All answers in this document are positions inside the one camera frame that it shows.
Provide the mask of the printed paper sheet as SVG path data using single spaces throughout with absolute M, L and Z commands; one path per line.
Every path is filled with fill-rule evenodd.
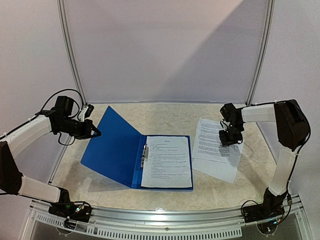
M 222 146 L 219 131 L 222 126 L 218 121 L 200 118 L 192 150 L 192 158 L 211 162 L 236 165 L 241 159 L 244 144 Z
M 148 158 L 142 168 L 142 188 L 193 189 L 189 136 L 149 135 L 145 143 Z

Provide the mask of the blue file folder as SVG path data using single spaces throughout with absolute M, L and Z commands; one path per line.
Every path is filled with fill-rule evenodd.
M 131 189 L 158 191 L 192 191 L 194 189 L 163 189 L 141 187 L 141 157 L 147 136 L 143 135 L 108 106 L 98 124 L 101 136 L 89 141 L 81 159 L 85 167 Z

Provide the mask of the white paper sheet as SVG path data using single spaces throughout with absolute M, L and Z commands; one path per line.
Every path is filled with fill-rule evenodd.
M 206 175 L 233 184 L 236 178 L 239 163 L 240 160 L 236 160 L 235 163 L 232 164 L 194 158 L 192 160 L 192 168 Z

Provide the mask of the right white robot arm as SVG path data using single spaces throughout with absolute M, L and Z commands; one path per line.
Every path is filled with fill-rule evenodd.
M 245 123 L 274 122 L 279 148 L 279 159 L 271 183 L 265 195 L 285 198 L 288 185 L 300 150 L 311 135 L 310 124 L 295 99 L 265 102 L 236 108 L 226 103 L 220 109 L 222 115 L 219 139 L 223 147 L 241 144 Z

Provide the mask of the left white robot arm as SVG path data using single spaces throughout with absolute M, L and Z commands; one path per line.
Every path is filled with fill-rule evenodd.
M 41 109 L 33 118 L 17 129 L 0 138 L 0 189 L 4 194 L 20 195 L 55 204 L 55 209 L 63 216 L 74 213 L 74 205 L 63 198 L 67 190 L 45 184 L 26 177 L 16 165 L 17 156 L 33 142 L 52 133 L 68 134 L 76 140 L 86 140 L 101 136 L 101 132 L 89 119 L 94 106 L 87 104 L 72 116 L 74 100 L 68 96 L 58 96 L 54 107 Z

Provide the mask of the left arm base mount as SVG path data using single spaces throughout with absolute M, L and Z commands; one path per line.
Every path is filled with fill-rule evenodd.
M 68 220 L 88 223 L 91 217 L 92 207 L 85 201 L 51 203 L 48 213 Z

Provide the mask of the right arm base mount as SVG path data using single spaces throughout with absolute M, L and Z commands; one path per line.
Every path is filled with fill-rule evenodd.
M 242 204 L 240 212 L 245 223 L 261 221 L 266 223 L 269 221 L 272 226 L 277 226 L 286 220 L 291 212 L 291 209 L 292 206 L 290 205 L 288 211 L 285 211 L 285 208 L 282 204 L 273 209 L 267 209 L 262 203 L 257 203 L 254 200 L 247 200 Z

